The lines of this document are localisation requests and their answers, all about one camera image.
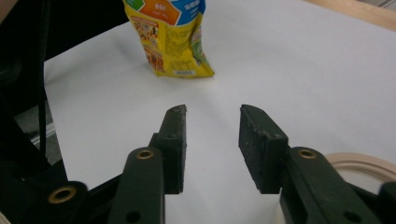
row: food package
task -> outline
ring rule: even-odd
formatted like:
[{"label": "food package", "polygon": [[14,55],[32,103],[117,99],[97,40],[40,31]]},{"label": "food package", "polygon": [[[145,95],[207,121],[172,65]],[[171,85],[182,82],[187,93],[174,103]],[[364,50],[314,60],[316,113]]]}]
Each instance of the food package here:
[{"label": "food package", "polygon": [[123,0],[157,76],[212,77],[202,50],[205,0]]}]

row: plastic packaging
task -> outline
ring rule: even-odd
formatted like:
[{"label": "plastic packaging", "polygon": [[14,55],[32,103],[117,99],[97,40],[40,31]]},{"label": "plastic packaging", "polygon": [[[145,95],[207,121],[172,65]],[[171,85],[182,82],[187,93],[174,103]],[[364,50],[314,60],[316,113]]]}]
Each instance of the plastic packaging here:
[{"label": "plastic packaging", "polygon": [[205,0],[123,0],[157,76],[211,77],[202,50]]}]

